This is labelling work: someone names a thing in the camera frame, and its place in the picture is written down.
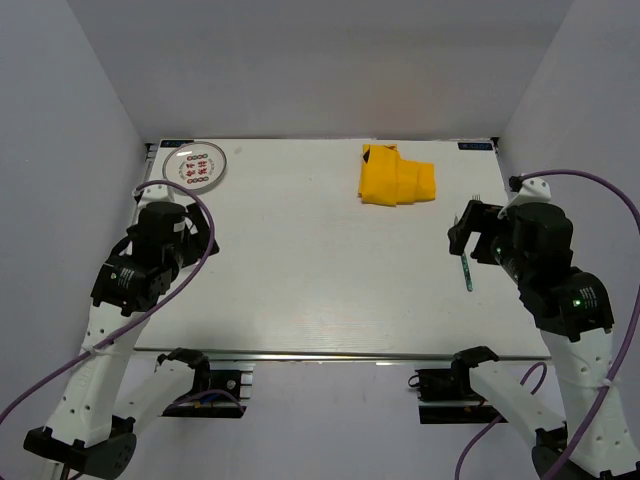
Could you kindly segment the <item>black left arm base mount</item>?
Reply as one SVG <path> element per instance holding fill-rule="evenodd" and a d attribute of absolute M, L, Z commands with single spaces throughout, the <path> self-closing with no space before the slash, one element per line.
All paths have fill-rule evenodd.
<path fill-rule="evenodd" d="M 162 413 L 168 418 L 241 419 L 251 398 L 254 371 L 250 365 L 210 370 L 191 392 Z"/>

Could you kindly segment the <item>white plate with red characters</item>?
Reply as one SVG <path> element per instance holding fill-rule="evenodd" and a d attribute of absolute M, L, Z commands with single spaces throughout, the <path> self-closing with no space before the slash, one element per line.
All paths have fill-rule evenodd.
<path fill-rule="evenodd" d="M 162 163 L 163 178 L 194 193 L 210 191 L 226 173 L 227 156 L 212 142 L 163 140 L 159 148 L 169 150 Z"/>

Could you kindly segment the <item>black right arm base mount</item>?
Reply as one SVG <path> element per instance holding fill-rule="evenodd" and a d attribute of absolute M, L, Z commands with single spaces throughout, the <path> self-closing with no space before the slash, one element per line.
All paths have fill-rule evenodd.
<path fill-rule="evenodd" d="M 417 394 L 422 425 L 488 424 L 498 416 L 478 394 L 462 393 L 449 369 L 416 370 L 407 384 Z"/>

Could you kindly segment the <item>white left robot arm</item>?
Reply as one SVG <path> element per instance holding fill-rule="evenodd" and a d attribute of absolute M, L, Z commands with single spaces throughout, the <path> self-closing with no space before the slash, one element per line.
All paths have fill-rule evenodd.
<path fill-rule="evenodd" d="M 70 378 L 46 423 L 26 434 L 25 450 L 45 459 L 44 479 L 88 475 L 116 479 L 129 465 L 138 437 L 180 396 L 205 396 L 211 374 L 202 354 L 177 350 L 131 394 L 119 399 L 129 360 L 151 316 L 176 298 L 219 251 L 213 217 L 192 191 L 167 180 L 138 186 L 138 217 L 101 266 L 91 292 L 80 353 L 37 382 Z"/>

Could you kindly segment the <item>yellow Pikachu cloth placemat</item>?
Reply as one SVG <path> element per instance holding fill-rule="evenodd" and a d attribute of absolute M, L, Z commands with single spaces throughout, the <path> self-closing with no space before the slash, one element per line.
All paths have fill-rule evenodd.
<path fill-rule="evenodd" d="M 395 144 L 364 144 L 358 197 L 362 203 L 384 207 L 431 202 L 436 199 L 435 166 L 406 160 Z"/>

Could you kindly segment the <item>metal fork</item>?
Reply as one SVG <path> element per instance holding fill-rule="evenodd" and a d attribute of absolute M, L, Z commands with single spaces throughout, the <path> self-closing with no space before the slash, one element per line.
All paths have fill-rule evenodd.
<path fill-rule="evenodd" d="M 471 198 L 468 200 L 466 206 L 459 213 L 454 214 L 454 223 L 453 223 L 454 226 L 457 225 L 460 220 L 462 220 L 468 208 L 471 206 L 473 202 L 481 202 L 481 197 L 479 194 L 473 194 Z"/>

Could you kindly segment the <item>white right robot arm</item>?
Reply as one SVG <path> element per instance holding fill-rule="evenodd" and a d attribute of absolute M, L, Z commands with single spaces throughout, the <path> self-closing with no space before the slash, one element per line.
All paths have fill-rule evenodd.
<path fill-rule="evenodd" d="M 514 281 L 551 355 L 563 416 L 547 409 L 484 346 L 457 353 L 451 384 L 461 397 L 480 396 L 531 450 L 541 479 L 636 479 L 639 449 L 623 412 L 615 377 L 629 350 L 634 311 L 619 351 L 612 350 L 614 318 L 604 284 L 572 263 L 573 224 L 551 204 L 546 174 L 513 176 L 505 206 L 472 199 L 448 231 L 449 252 L 498 265 Z"/>

